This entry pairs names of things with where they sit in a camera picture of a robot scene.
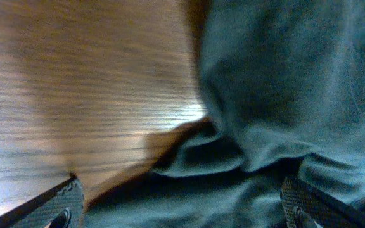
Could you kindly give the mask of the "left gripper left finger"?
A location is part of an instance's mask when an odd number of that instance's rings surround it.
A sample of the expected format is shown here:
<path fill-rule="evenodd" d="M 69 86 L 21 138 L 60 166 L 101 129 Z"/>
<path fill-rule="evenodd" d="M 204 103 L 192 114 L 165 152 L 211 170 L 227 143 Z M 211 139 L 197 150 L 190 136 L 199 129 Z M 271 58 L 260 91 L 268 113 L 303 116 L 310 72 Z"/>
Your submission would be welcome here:
<path fill-rule="evenodd" d="M 0 228 L 78 228 L 84 210 L 80 180 L 68 180 L 0 216 Z"/>

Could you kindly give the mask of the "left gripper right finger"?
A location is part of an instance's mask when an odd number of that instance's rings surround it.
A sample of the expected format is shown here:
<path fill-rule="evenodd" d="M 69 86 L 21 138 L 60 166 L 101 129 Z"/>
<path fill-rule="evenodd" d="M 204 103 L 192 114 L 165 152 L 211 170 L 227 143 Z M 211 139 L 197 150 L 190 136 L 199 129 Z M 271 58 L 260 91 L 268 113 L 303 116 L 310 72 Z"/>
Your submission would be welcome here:
<path fill-rule="evenodd" d="M 365 228 L 365 186 L 345 203 L 296 177 L 286 177 L 280 199 L 288 227 Z"/>

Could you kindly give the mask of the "dark green t-shirt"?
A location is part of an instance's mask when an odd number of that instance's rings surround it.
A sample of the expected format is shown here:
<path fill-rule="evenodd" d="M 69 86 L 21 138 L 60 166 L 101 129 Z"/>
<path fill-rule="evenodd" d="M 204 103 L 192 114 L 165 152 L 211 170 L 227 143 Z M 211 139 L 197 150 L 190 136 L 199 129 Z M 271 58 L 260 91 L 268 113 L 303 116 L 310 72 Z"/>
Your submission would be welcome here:
<path fill-rule="evenodd" d="M 288 176 L 365 215 L 365 1 L 213 1 L 199 67 L 209 123 L 86 227 L 287 227 Z"/>

